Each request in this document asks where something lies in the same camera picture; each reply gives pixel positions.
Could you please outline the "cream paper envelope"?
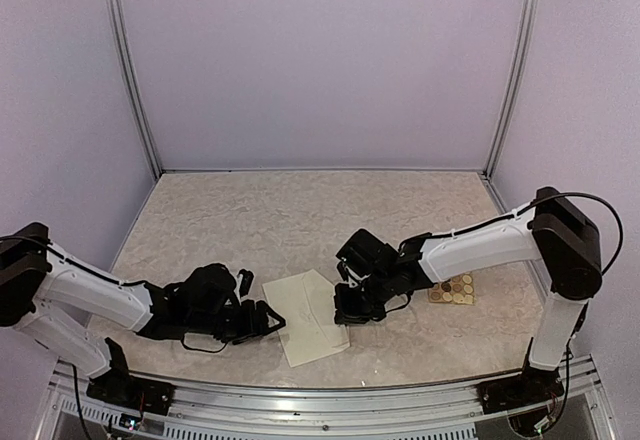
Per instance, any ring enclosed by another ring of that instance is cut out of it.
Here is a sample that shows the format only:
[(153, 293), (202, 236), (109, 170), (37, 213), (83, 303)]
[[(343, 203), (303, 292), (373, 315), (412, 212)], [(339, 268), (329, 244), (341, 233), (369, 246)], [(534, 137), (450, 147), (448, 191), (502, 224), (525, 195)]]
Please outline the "cream paper envelope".
[(350, 347), (348, 328), (334, 322), (334, 285), (316, 270), (265, 283), (267, 303), (286, 325), (278, 335), (295, 368)]

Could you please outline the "brown sticker sheet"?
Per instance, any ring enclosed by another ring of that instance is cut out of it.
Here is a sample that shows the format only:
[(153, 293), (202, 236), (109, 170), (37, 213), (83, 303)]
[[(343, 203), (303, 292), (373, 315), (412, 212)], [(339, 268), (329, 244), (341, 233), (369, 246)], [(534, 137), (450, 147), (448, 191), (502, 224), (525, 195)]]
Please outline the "brown sticker sheet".
[(464, 273), (435, 284), (428, 290), (428, 300), (435, 304), (474, 305), (476, 295), (472, 274)]

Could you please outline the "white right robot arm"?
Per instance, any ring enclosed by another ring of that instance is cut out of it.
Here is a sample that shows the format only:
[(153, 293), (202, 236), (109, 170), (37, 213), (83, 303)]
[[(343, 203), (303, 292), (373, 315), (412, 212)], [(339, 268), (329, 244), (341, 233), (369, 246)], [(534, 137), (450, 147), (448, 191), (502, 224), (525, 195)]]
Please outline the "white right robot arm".
[(341, 281), (334, 290), (338, 325), (380, 322), (396, 297), (412, 298), (457, 276), (521, 268), (550, 285), (535, 299), (541, 308), (526, 355), (528, 368), (513, 379), (511, 393), (535, 402), (551, 384), (582, 312), (603, 285), (600, 232), (575, 204), (582, 192), (546, 186), (509, 212), (471, 226), (426, 232), (392, 246), (361, 228), (339, 249)]

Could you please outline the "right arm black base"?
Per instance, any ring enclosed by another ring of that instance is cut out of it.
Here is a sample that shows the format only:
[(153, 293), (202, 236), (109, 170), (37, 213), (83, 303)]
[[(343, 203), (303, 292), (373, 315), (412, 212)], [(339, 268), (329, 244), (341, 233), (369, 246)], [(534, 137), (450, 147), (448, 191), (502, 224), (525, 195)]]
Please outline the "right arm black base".
[(559, 369), (540, 370), (526, 361), (513, 376), (481, 382), (476, 387), (484, 414), (514, 410), (564, 395)]

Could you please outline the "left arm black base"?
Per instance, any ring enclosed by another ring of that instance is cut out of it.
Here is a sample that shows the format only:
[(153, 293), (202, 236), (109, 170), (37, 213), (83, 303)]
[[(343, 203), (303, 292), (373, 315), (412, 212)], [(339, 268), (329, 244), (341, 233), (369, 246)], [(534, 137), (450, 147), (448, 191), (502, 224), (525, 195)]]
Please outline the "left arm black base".
[(109, 369), (89, 380), (89, 398), (136, 410), (141, 414), (166, 416), (172, 404), (175, 386), (168, 382), (134, 376), (130, 373), (123, 349), (112, 339), (105, 339), (109, 348)]

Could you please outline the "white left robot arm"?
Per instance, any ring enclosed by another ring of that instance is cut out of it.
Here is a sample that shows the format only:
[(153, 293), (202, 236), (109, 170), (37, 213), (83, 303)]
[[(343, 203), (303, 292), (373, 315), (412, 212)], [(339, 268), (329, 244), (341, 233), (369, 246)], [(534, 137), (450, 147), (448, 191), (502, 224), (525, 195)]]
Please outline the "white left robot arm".
[(139, 396), (139, 381), (116, 365), (118, 345), (92, 335), (63, 305), (155, 341), (197, 334), (239, 345), (286, 325), (265, 301), (249, 299), (252, 282), (252, 272), (233, 275), (220, 263), (163, 287), (125, 281), (69, 254), (38, 222), (1, 239), (2, 327), (31, 336), (90, 378), (101, 376), (102, 390), (121, 405)]

